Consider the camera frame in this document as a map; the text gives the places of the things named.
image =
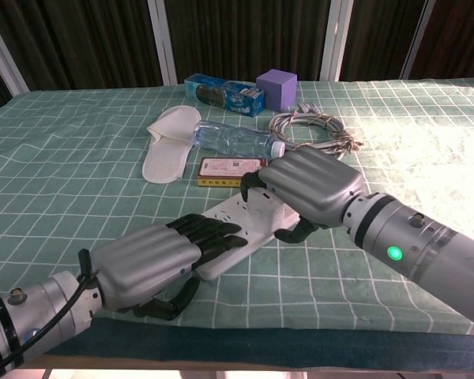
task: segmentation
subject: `white power strip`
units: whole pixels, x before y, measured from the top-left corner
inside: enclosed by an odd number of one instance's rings
[[[247,245],[234,248],[197,268],[204,280],[214,280],[274,238],[274,231],[290,228],[299,221],[299,214],[267,189],[250,188],[247,202],[240,193],[204,213],[205,217],[236,223],[242,230],[236,235]]]

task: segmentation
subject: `plastic water bottle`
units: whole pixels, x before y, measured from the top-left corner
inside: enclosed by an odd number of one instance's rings
[[[266,132],[204,120],[195,128],[194,145],[232,157],[267,160],[283,156],[285,149],[284,142]]]

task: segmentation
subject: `green indicator light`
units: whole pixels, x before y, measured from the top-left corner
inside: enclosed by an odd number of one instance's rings
[[[402,253],[402,250],[400,247],[390,246],[388,248],[388,257],[390,257],[394,261],[401,260],[403,256],[404,254]]]

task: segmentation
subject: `blue box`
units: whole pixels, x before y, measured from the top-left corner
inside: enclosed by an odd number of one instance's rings
[[[187,98],[250,117],[263,111],[264,94],[260,88],[201,73],[191,75],[184,84]]]

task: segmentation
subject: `humanoid robot hand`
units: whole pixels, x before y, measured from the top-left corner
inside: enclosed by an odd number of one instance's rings
[[[168,284],[247,240],[233,223],[189,214],[167,225],[152,225],[91,253],[107,310],[132,310],[137,317],[176,318],[190,303],[199,279],[188,279],[175,298],[154,298]]]
[[[275,233],[282,241],[297,243],[319,227],[342,226],[349,203],[363,193],[363,176],[334,156],[301,146],[259,171],[245,174],[241,181],[244,201],[251,187],[270,190],[300,214],[293,231]]]

